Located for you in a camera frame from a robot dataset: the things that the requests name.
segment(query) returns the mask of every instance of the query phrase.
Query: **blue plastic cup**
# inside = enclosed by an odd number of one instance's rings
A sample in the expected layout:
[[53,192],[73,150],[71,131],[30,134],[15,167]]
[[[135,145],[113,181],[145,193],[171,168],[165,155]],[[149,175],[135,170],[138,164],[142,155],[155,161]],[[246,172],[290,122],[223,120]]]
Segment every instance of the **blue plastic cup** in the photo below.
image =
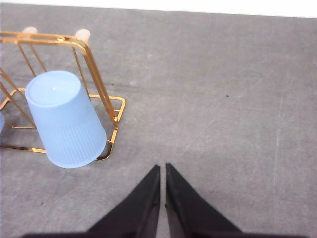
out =
[[66,71],[43,73],[25,96],[49,160],[62,168],[94,161],[106,146],[106,131],[78,77]]

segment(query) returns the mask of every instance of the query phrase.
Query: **metal wire frame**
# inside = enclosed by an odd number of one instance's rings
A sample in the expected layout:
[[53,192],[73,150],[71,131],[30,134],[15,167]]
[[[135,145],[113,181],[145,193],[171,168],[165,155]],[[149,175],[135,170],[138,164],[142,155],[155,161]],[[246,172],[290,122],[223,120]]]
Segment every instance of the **metal wire frame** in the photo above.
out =
[[[104,160],[110,156],[110,153],[112,152],[112,148],[115,142],[115,138],[117,135],[118,131],[118,122],[121,119],[122,113],[125,108],[125,99],[122,97],[116,97],[116,96],[109,96],[106,87],[103,83],[103,80],[101,78],[101,75],[99,73],[98,67],[96,65],[95,59],[93,57],[93,54],[87,45],[83,40],[74,37],[74,36],[68,36],[68,35],[56,35],[56,34],[41,34],[41,33],[36,33],[36,34],[31,34],[31,33],[24,33],[24,32],[9,32],[9,31],[2,31],[0,32],[0,42],[5,43],[5,44],[16,44],[18,45],[26,63],[28,64],[31,72],[33,73],[34,76],[36,76],[34,69],[32,68],[30,61],[28,60],[26,54],[24,53],[21,45],[29,45],[31,47],[32,52],[36,56],[38,62],[40,63],[41,67],[43,68],[44,71],[46,70],[46,67],[44,66],[43,62],[41,61],[39,55],[37,54],[36,50],[34,49],[34,45],[48,45],[48,46],[65,46],[65,47],[71,47],[73,50],[73,54],[76,59],[76,63],[83,81],[83,84],[85,86],[87,95],[90,98],[100,98],[105,111],[107,112],[112,124],[113,124],[113,133],[111,136],[111,140],[107,140],[108,143],[110,143],[110,148],[107,151],[107,153],[102,156],[98,157],[97,160]],[[90,75],[93,79],[93,82],[95,84],[95,87],[97,89],[98,94],[89,94],[88,87],[86,80],[84,78],[84,74],[82,71],[82,68],[80,66],[80,62],[76,53],[76,49],[78,49],[86,64],[87,68],[90,72]],[[0,110],[6,106],[6,104],[10,101],[12,101],[17,108],[20,108],[19,105],[15,102],[13,99],[13,95],[18,92],[22,97],[24,97],[23,93],[21,91],[25,91],[25,88],[17,88],[12,80],[7,76],[7,74],[1,69],[0,71],[1,75],[4,77],[4,79],[9,82],[9,84],[14,88],[13,91],[10,93],[7,91],[7,89],[1,84],[1,90],[7,95],[7,98],[5,101],[0,105]],[[111,103],[111,100],[119,100],[121,102],[121,107],[120,109],[114,109]],[[23,112],[23,110],[20,110],[22,114],[27,118],[27,115]],[[12,124],[6,123],[11,126],[12,128],[24,128],[24,129],[35,129],[35,125],[33,121],[31,120],[30,123],[33,125],[33,127],[25,127],[25,126],[13,126]],[[29,148],[29,147],[19,147],[19,146],[9,146],[9,145],[1,145],[4,148],[10,148],[10,149],[19,149],[19,150],[27,150],[27,151],[33,151],[33,152],[40,152],[40,153],[45,153],[44,149],[39,149],[39,148]]]

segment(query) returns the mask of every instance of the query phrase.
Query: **white wall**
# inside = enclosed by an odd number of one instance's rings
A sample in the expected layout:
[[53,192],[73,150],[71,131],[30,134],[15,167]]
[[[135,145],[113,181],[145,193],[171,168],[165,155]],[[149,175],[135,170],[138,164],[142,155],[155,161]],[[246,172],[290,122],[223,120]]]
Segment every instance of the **white wall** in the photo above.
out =
[[317,17],[317,0],[2,0],[1,2]]

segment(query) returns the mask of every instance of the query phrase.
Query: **gray concrete floor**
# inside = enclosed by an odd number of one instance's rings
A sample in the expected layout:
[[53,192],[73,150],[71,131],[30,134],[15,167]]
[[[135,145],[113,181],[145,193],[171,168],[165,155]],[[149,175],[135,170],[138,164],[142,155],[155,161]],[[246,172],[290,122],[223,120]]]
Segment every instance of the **gray concrete floor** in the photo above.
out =
[[[30,25],[89,29],[106,87],[127,107],[105,162],[66,170],[1,151],[1,237],[85,231],[165,162],[245,232],[317,237],[317,19],[1,5],[1,30]],[[71,51],[37,49],[49,70],[79,75]],[[1,66],[18,86],[32,79],[16,47],[1,46]],[[7,127],[1,137],[41,144]],[[158,238],[169,237],[164,201]]]

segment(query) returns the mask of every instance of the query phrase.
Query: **gold metal rack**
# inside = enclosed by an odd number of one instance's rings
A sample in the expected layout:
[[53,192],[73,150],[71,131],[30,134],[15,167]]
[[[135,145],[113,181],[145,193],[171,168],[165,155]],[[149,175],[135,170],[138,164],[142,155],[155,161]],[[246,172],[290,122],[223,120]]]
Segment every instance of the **gold metal rack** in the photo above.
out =
[[[23,32],[9,32],[9,31],[1,31],[0,32],[0,42],[4,44],[15,44],[18,46],[23,58],[28,65],[29,69],[31,70],[32,74],[36,76],[35,70],[32,68],[28,57],[26,56],[25,52],[23,51],[22,45],[28,45],[31,48],[31,51],[35,55],[37,61],[41,65],[44,71],[47,71],[44,63],[40,59],[37,51],[35,50],[35,45],[47,45],[47,46],[64,46],[72,48],[76,64],[83,82],[83,85],[86,89],[87,95],[90,98],[99,98],[104,106],[104,110],[107,112],[112,124],[113,124],[113,132],[110,140],[107,140],[109,146],[107,147],[108,150],[104,155],[101,157],[96,158],[96,160],[104,160],[108,158],[112,152],[116,135],[118,132],[118,123],[120,122],[122,113],[125,108],[125,99],[122,97],[116,96],[109,96],[106,90],[106,87],[103,83],[101,75],[99,73],[98,67],[94,60],[93,54],[88,46],[88,38],[90,33],[88,30],[80,30],[76,33],[75,36],[68,36],[68,35],[55,35],[55,34],[40,34],[37,33],[37,30],[34,27],[28,27]],[[79,58],[77,55],[77,51],[79,51],[87,65],[89,73],[92,77],[94,85],[98,94],[90,94],[86,80],[84,78],[84,73],[82,67],[79,62]],[[9,92],[4,84],[1,82],[1,91],[7,96],[7,98],[1,103],[0,110],[2,110],[5,106],[8,105],[9,102],[12,102],[16,108],[22,113],[22,115],[28,120],[28,122],[32,126],[20,126],[20,125],[13,125],[5,120],[5,123],[10,126],[12,129],[36,129],[36,126],[32,119],[27,116],[25,111],[19,106],[17,101],[13,98],[15,93],[18,93],[26,102],[25,96],[23,92],[25,88],[18,88],[11,78],[6,74],[4,70],[0,68],[0,74],[2,79],[4,79],[12,88],[13,90]],[[119,101],[120,107],[118,109],[114,109],[111,103],[112,100]],[[32,152],[39,152],[39,153],[46,153],[45,149],[42,148],[33,148],[33,147],[23,147],[23,146],[12,146],[12,145],[1,145],[3,148],[9,149],[17,149],[17,150],[24,150],[24,151],[32,151]]]

